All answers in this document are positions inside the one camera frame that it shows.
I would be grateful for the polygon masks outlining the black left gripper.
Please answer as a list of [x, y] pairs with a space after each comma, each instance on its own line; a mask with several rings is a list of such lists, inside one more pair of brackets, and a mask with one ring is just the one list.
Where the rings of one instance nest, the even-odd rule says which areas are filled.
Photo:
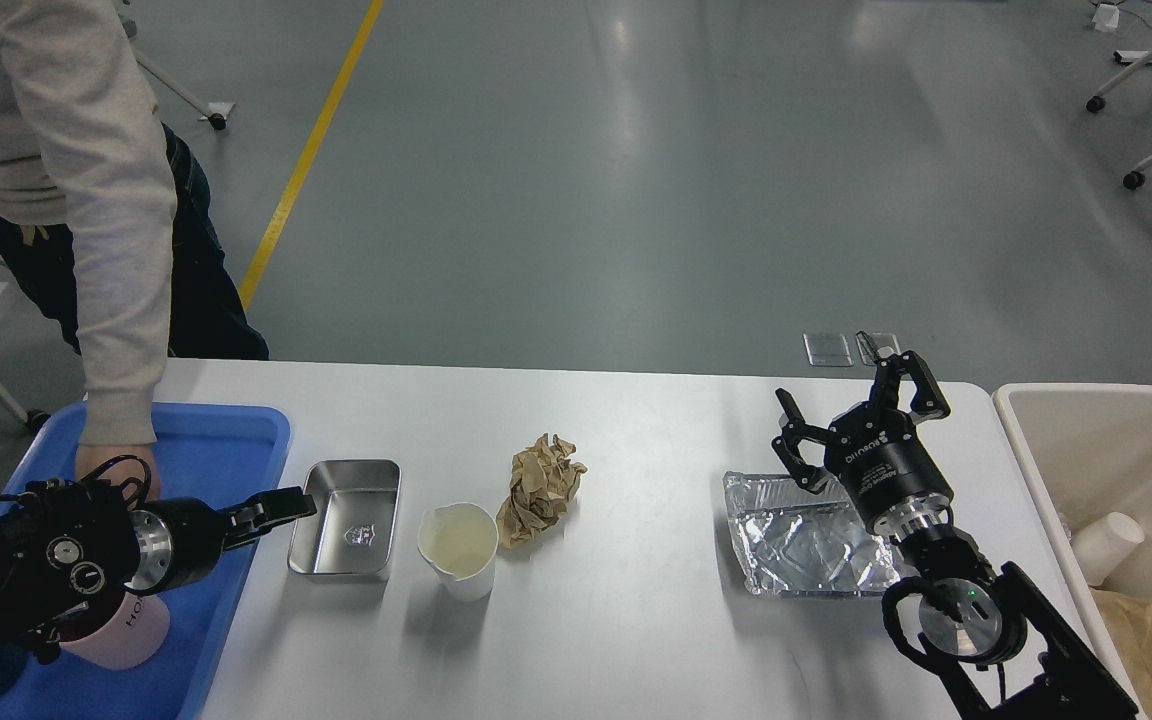
[[300, 487], [266, 488], [221, 514], [197, 498], [147, 502], [131, 511], [141, 562], [126, 588], [134, 594], [160, 594], [200, 582], [221, 553], [259, 541], [270, 529], [316, 511], [314, 497]]

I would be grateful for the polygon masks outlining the person's right hand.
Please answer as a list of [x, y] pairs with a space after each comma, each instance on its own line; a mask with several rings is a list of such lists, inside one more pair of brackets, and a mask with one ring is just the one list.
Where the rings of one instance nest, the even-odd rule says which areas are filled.
[[78, 445], [74, 470], [77, 480], [91, 477], [116, 488], [128, 480], [146, 480], [143, 500], [161, 497], [162, 477], [157, 468], [156, 445]]

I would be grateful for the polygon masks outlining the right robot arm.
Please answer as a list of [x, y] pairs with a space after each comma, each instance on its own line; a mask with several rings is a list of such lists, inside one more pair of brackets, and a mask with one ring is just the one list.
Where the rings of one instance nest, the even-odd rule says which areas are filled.
[[[1139, 706], [1015, 562], [993, 568], [958, 529], [950, 484], [916, 427], [952, 411], [914, 351], [879, 347], [858, 333], [876, 361], [870, 393], [814, 427], [787, 389], [772, 448], [799, 488], [819, 493], [838, 480], [867, 533], [890, 539], [914, 577], [882, 593], [882, 624], [893, 646], [941, 680], [964, 719], [1134, 719]], [[1000, 667], [1041, 635], [1041, 673], [991, 705], [967, 669]]]

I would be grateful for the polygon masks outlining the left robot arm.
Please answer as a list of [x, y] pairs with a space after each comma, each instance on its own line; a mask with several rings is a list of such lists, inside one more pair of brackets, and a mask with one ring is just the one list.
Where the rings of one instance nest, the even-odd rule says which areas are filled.
[[223, 553], [314, 515], [302, 488], [270, 488], [225, 509], [194, 497], [154, 500], [142, 454], [116, 455], [78, 480], [35, 480], [0, 493], [0, 647], [41, 664], [61, 629], [118, 591], [147, 597], [200, 582]]

